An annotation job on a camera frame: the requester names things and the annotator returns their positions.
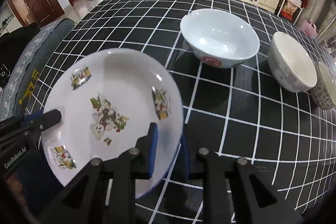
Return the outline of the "cartoon print plate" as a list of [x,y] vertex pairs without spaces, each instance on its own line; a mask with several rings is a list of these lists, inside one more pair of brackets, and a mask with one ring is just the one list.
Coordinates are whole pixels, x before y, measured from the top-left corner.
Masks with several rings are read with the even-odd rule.
[[45,112],[59,110],[61,121],[42,134],[55,177],[67,185],[93,158],[117,158],[158,128],[151,178],[137,180],[135,196],[150,193],[166,176],[183,132],[182,98],[172,75],[140,51],[112,48],[92,53],[56,81]]

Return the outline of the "white bowl red mark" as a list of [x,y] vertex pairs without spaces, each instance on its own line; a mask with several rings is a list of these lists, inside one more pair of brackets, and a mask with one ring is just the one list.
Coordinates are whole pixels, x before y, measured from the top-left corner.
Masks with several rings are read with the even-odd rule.
[[255,30],[243,19],[222,10],[194,10],[181,19],[180,30],[192,53],[216,68],[242,64],[260,49]]

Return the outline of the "cream white bowl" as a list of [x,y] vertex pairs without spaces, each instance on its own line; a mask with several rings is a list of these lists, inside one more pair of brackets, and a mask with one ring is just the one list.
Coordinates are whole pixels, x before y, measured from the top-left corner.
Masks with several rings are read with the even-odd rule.
[[273,34],[268,65],[277,82],[289,92],[305,92],[317,83],[313,60],[296,39],[284,32]]

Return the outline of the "green patterned bowl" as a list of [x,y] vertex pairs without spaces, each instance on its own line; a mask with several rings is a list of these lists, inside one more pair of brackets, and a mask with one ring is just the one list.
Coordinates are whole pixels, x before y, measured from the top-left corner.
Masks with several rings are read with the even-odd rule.
[[317,83],[310,90],[310,94],[322,110],[335,108],[335,80],[331,70],[323,63],[318,62],[315,66],[317,72]]

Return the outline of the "black white grid tablecloth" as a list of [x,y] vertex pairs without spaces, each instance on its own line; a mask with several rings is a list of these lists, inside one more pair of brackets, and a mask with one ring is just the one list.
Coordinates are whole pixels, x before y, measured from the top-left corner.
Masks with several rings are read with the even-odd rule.
[[[184,15],[215,8],[245,20],[260,39],[258,54],[233,69],[201,63],[179,30]],[[268,67],[277,31],[295,38],[315,62],[333,59],[287,21],[237,0],[104,0],[48,54],[26,111],[42,110],[64,70],[87,54],[131,48],[154,57],[175,79],[185,122],[226,161],[246,157],[302,215],[313,212],[335,185],[335,111],[323,111],[308,93],[280,87]]]

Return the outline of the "grey sofa with cover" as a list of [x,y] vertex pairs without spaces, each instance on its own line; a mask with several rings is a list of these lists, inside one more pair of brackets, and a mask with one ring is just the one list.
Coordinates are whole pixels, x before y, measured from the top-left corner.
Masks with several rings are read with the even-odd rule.
[[74,26],[71,19],[58,19],[1,36],[1,120],[27,112],[43,68]]

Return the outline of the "pink shopping bag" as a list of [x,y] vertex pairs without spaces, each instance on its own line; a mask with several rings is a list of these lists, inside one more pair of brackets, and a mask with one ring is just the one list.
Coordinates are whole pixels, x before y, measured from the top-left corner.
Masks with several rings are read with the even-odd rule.
[[312,39],[316,39],[318,37],[317,27],[314,22],[303,20],[299,29]]

